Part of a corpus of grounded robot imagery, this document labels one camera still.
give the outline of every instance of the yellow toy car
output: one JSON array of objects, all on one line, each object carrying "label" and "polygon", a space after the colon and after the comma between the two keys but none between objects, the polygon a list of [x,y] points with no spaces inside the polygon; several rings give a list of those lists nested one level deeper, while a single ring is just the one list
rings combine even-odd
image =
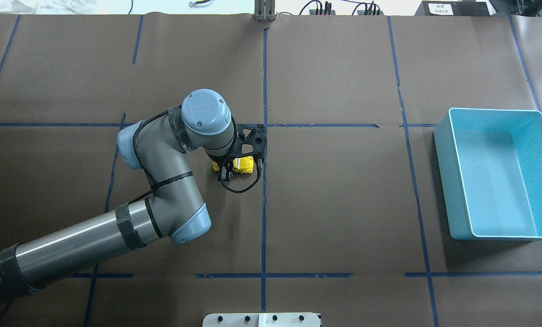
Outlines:
[{"label": "yellow toy car", "polygon": [[[252,155],[250,155],[249,157],[236,158],[235,160],[233,160],[234,173],[251,174],[253,172],[253,167],[255,167],[255,161],[253,160]],[[212,163],[212,169],[215,172],[221,170],[216,162]]]}]

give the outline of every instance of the blue plastic bin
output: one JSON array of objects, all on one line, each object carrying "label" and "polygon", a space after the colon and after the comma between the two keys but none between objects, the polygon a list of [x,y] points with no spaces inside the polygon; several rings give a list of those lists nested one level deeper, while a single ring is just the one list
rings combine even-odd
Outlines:
[{"label": "blue plastic bin", "polygon": [[542,114],[451,108],[434,131],[451,236],[542,240]]}]

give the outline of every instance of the white bracket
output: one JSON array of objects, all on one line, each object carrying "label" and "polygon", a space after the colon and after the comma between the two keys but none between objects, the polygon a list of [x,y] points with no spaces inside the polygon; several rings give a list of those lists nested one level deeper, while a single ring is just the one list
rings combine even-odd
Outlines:
[{"label": "white bracket", "polygon": [[255,0],[255,20],[275,20],[275,0]]},{"label": "white bracket", "polygon": [[208,314],[202,327],[321,327],[321,315],[312,312]]}]

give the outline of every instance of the robotic arm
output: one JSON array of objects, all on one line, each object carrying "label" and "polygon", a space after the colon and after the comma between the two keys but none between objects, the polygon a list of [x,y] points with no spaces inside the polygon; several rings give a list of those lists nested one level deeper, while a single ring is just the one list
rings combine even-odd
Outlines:
[{"label": "robotic arm", "polygon": [[[252,155],[255,182],[231,190],[242,193],[261,176],[266,142],[264,125],[235,124],[225,100],[210,89],[198,89],[182,105],[121,130],[119,152],[128,166],[144,170],[151,191],[109,213],[3,250],[0,306],[164,236],[182,244],[206,233],[211,219],[185,154],[204,147],[221,167],[219,181],[228,190],[233,159]],[[245,144],[253,151],[243,153]]]}]

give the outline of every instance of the table surface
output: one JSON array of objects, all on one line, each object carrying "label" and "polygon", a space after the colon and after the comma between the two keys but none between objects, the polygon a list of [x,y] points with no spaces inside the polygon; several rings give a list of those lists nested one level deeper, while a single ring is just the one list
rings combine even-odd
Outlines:
[{"label": "table surface", "polygon": [[542,242],[453,240],[432,135],[451,107],[542,112],[539,18],[0,15],[0,251],[146,191],[117,132],[199,88],[269,126],[263,181],[227,192],[195,151],[207,234],[20,298],[3,326],[542,326]]}]

